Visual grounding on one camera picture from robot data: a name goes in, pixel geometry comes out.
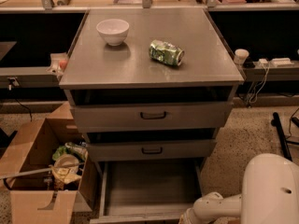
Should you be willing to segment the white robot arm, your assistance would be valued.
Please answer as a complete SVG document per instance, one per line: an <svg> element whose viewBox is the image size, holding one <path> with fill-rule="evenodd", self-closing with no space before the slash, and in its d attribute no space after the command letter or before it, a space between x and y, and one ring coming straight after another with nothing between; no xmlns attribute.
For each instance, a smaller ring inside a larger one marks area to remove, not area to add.
<svg viewBox="0 0 299 224"><path fill-rule="evenodd" d="M299 224L299 165L276 154L258 155L246 167L239 194L210 192L178 224L210 224L221 217L238 217L240 224Z"/></svg>

